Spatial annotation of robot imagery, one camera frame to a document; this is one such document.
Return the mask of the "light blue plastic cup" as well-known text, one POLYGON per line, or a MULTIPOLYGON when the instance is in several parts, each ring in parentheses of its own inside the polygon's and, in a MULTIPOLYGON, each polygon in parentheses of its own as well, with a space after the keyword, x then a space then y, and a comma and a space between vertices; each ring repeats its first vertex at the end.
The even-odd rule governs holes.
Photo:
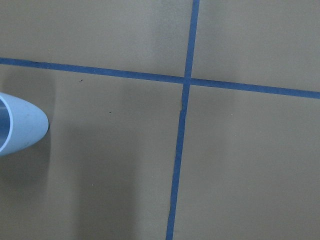
POLYGON ((34 104, 6 93, 0 94, 0 155, 32 146, 49 129, 47 115, 34 104))

